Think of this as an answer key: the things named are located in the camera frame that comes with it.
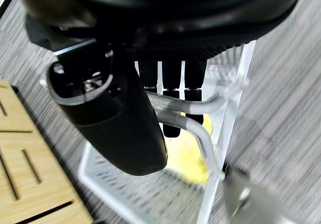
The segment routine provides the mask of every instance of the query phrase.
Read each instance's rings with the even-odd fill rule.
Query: striped carpet
[[[304,223],[321,223],[321,0],[300,0],[258,40],[228,159]],[[19,97],[95,218],[124,223],[77,180],[84,139],[39,85],[51,52],[28,42],[25,11],[13,0],[0,19],[0,78]],[[228,223],[218,190],[210,223]]]

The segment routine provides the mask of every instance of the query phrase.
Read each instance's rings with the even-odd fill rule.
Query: white metal rack
[[[222,61],[219,66],[208,64],[202,87],[203,103],[148,94],[160,122],[184,128],[198,140],[210,173],[203,191],[165,171],[147,176],[128,175],[105,160],[88,142],[78,170],[80,181],[129,223],[207,223],[219,180],[224,178],[220,170],[254,47],[255,41],[244,45],[238,63],[235,63],[237,51],[234,48],[231,53],[234,60],[228,59],[227,64]],[[162,90],[162,86],[158,85],[157,88]],[[213,122],[211,136],[202,131],[199,123],[176,114],[174,110],[191,114],[208,113]]]

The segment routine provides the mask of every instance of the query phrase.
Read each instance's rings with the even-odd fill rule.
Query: silver metal part
[[[263,188],[238,169],[229,168],[223,185],[232,224],[298,224]]]

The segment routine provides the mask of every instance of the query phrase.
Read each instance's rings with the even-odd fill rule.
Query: metal bar
[[[246,44],[243,48],[240,64],[236,73],[238,77],[242,77],[245,79],[247,76],[254,52],[255,42],[256,41],[252,41]],[[223,124],[220,131],[220,136],[216,147],[216,157],[220,168],[223,168],[241,96],[242,91],[235,94],[227,103],[227,107],[223,118]]]

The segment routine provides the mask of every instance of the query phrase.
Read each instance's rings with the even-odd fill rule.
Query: yellow object
[[[208,115],[204,115],[203,127],[211,134],[212,122]],[[208,169],[192,134],[181,130],[177,138],[166,138],[166,147],[168,150],[166,169],[178,173],[187,183],[206,184],[209,177]]]

